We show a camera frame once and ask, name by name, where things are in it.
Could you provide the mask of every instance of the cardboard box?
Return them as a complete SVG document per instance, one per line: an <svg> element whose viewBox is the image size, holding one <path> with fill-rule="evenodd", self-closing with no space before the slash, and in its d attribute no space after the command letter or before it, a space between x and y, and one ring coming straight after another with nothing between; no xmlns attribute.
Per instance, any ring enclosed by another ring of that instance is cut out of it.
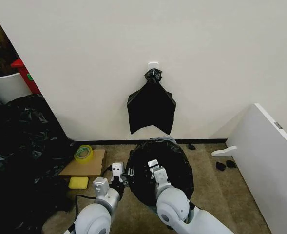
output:
<svg viewBox="0 0 287 234"><path fill-rule="evenodd" d="M87 176L97 178L105 169L105 150L94 150L94 156L86 163L79 163L73 159L60 173L61 177Z"/></svg>

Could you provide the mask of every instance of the white pot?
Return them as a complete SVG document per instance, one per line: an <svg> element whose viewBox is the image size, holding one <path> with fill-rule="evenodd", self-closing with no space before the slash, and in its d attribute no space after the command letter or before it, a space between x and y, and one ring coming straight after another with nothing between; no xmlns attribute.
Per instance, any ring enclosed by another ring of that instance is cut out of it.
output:
<svg viewBox="0 0 287 234"><path fill-rule="evenodd" d="M20 73L0 77L0 101L3 104L30 94L32 92Z"/></svg>

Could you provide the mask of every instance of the black cable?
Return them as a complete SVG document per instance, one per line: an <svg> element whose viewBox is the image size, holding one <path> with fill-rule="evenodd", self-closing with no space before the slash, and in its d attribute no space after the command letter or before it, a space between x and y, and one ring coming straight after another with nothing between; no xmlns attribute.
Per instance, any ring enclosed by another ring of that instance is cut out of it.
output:
<svg viewBox="0 0 287 234"><path fill-rule="evenodd" d="M108 166L108 168L102 172L101 177L103 177L107 171L111 171L111 170L112 170L112 165Z"/></svg>
<svg viewBox="0 0 287 234"><path fill-rule="evenodd" d="M78 216L78 201L77 201L77 198L78 197L83 197L83 198L87 198L87 199L95 199L95 197L92 197L92 196L85 196L85 195L81 195L81 194L77 194L75 196L75 220L77 219L77 216Z"/></svg>

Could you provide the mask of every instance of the black garbage bag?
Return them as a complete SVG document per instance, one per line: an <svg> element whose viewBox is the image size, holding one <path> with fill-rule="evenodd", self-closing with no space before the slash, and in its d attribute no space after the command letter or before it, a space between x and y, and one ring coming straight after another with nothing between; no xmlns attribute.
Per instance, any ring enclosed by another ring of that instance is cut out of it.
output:
<svg viewBox="0 0 287 234"><path fill-rule="evenodd" d="M154 159L166 169L169 182L190 199L194 191L192 167L180 146L169 137L150 139L132 151L126 172L134 172L129 178L129 187L135 196L145 205L156 207L156 182L151 179L152 173L148 166L148 162Z"/></svg>
<svg viewBox="0 0 287 234"><path fill-rule="evenodd" d="M41 95L0 105L0 233L41 233L57 210L69 211L57 177L75 149Z"/></svg>
<svg viewBox="0 0 287 234"><path fill-rule="evenodd" d="M129 95L127 108L130 132L154 125L170 134L176 102L172 94L161 85L162 71L151 69L145 74L147 83L137 92Z"/></svg>

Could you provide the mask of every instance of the yellow sponge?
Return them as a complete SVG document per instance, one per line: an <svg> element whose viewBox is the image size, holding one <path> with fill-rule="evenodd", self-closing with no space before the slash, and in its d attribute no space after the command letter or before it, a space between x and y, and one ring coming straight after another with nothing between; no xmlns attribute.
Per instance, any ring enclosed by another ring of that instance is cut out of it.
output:
<svg viewBox="0 0 287 234"><path fill-rule="evenodd" d="M69 188L70 189L86 189L88 186L88 177L71 177Z"/></svg>

